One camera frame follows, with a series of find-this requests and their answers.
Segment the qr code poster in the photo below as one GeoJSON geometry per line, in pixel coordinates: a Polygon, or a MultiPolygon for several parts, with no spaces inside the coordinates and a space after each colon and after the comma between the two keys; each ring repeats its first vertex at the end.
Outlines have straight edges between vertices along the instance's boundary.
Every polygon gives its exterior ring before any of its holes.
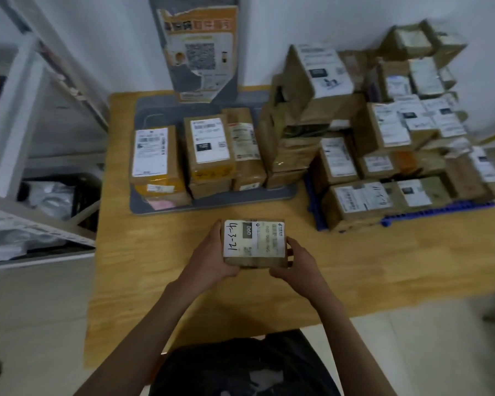
{"type": "Polygon", "coordinates": [[[237,72],[238,7],[157,12],[179,101],[211,102],[237,72]]]}

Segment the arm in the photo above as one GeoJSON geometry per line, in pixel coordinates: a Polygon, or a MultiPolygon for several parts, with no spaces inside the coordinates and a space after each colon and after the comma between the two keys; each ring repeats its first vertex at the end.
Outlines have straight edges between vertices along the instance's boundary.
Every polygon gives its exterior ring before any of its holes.
{"type": "Polygon", "coordinates": [[[395,396],[387,378],[347,317],[343,304],[324,280],[315,259],[296,240],[288,238],[288,243],[293,250],[293,267],[272,268],[270,275],[286,281],[317,310],[345,395],[395,396]]]}
{"type": "Polygon", "coordinates": [[[169,283],[158,302],[130,331],[75,396],[139,395],[167,340],[187,307],[200,294],[239,268],[228,266],[222,257],[220,221],[192,253],[179,278],[169,283]]]}

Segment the tiled floor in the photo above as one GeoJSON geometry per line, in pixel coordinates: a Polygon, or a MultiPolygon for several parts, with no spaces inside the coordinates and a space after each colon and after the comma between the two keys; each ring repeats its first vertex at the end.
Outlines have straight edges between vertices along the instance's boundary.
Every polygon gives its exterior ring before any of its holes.
{"type": "MultiPolygon", "coordinates": [[[[73,394],[82,369],[92,260],[0,271],[0,395],[73,394]]],[[[495,395],[495,295],[353,319],[399,396],[495,395]]],[[[339,382],[322,326],[303,329],[339,382]]]]}

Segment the wooden table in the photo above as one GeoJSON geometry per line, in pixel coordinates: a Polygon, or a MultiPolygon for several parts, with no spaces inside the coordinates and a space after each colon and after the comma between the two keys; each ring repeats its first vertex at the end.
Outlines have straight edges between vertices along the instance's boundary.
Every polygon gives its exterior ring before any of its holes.
{"type": "MultiPolygon", "coordinates": [[[[134,104],[111,99],[93,298],[84,349],[96,367],[177,278],[218,218],[285,218],[286,232],[317,258],[352,316],[495,291],[495,208],[400,222],[356,233],[320,233],[304,186],[293,200],[215,210],[135,216],[129,211],[129,152],[134,104]]],[[[319,322],[309,303],[267,270],[247,270],[202,295],[167,348],[283,331],[319,322]]]]}

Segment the hand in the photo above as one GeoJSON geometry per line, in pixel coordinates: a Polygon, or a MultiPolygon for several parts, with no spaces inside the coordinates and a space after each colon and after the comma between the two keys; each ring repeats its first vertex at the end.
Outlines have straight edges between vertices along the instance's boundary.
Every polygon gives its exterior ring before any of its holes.
{"type": "Polygon", "coordinates": [[[288,283],[298,294],[314,303],[326,295],[333,295],[323,275],[317,268],[315,258],[297,240],[287,237],[293,251],[291,268],[271,268],[270,275],[288,283]]]}
{"type": "Polygon", "coordinates": [[[217,220],[204,240],[192,252],[189,264],[180,274],[177,282],[185,286],[194,297],[226,277],[237,276],[240,268],[228,266],[222,255],[220,228],[222,222],[217,220]]]}

